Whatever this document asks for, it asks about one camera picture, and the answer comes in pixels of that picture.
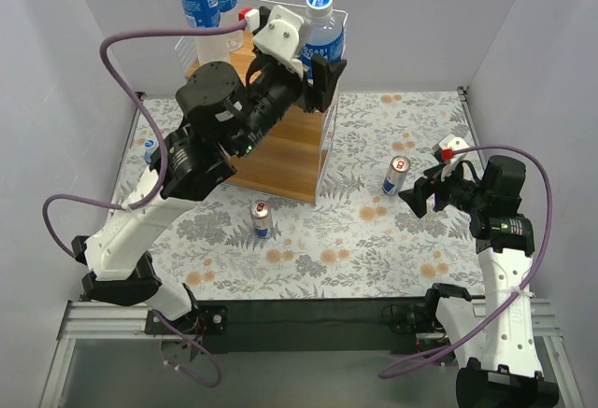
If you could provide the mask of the small Pocari Sweat bottle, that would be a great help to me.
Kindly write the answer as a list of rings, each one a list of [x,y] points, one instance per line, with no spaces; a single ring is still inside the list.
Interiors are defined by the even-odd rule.
[[[155,149],[157,148],[157,143],[154,139],[146,139],[144,141],[143,148],[144,148],[143,159],[146,164],[150,164],[151,156],[152,156],[153,152],[155,151]]]

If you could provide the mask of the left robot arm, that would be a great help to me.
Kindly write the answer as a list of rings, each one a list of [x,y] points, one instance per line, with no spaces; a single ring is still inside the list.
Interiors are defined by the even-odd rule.
[[[179,127],[156,149],[135,189],[96,234],[72,241],[89,272],[85,298],[118,306],[144,303],[180,333],[192,331],[199,305],[185,284],[160,277],[150,246],[171,224],[234,176],[232,157],[251,153],[292,106],[324,112],[347,63],[312,59],[312,77],[299,77],[258,53],[244,77],[224,62],[200,66],[176,93]]]

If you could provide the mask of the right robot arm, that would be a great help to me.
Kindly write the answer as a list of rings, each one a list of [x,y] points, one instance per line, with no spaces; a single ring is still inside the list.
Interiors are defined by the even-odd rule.
[[[481,179],[465,179],[465,160],[452,159],[424,171],[400,198],[419,218],[434,198],[437,211],[448,205],[470,218],[470,233],[485,287],[487,314],[482,331],[458,347],[456,398],[461,407],[554,407],[556,384],[546,381],[537,356],[532,293],[525,283],[534,254],[532,223],[520,214],[523,162],[495,155]]]

